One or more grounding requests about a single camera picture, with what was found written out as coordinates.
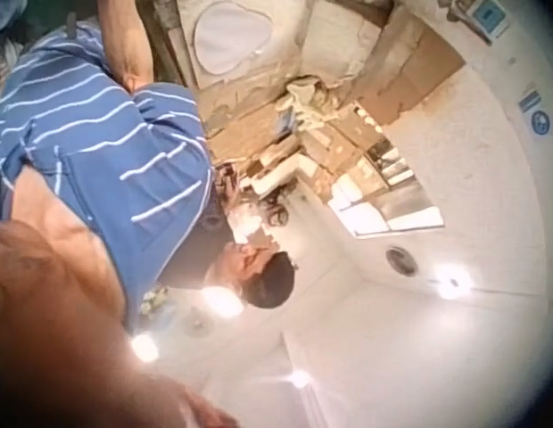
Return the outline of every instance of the blue striped shirt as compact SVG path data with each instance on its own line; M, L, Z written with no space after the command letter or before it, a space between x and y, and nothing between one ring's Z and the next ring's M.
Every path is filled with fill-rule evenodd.
M206 205L210 156L194 98L154 83L130 95L110 77L100 30L79 23L23 55L0 98L0 220L23 164L97 235L136 330L144 294Z

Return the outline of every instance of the ceiling light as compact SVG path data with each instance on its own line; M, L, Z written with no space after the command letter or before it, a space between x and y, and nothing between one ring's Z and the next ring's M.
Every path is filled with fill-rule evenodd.
M304 370L294 370L291 375L288 376L288 380L295 388L301 390L310 383L310 375Z
M160 355L155 342L147 334L139 334L132 339L130 344L136 356L144 363L151 363Z
M473 287L471 276L460 266L442 265L437 271L437 292L445 300L466 296Z
M234 318L244 311L241 299L226 287L205 287L202 295L213 311L223 318Z

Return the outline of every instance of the dark hair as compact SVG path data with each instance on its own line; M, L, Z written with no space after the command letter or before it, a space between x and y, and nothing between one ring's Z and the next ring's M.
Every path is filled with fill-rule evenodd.
M284 304L293 293L295 268L288 253L275 254L259 276L243 285L243 298L261 309Z

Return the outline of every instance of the skin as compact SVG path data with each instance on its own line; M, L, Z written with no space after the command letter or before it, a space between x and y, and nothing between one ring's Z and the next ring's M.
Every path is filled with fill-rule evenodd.
M112 75L153 82L134 0L99 0ZM224 284L260 273L275 249L228 245L210 272ZM184 385L149 373L122 327L125 298L102 240L25 167L12 221L0 223L0 382L39 414L84 426L237 427Z

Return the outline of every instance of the round vent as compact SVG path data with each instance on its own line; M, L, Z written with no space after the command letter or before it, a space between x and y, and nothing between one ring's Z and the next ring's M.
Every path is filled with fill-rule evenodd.
M398 274L403 276L415 276L419 268L413 256L406 250L394 247L385 252L385 258Z
M192 307L189 310L189 314L183 320L183 328L188 336L197 339L211 333L213 321L205 312Z

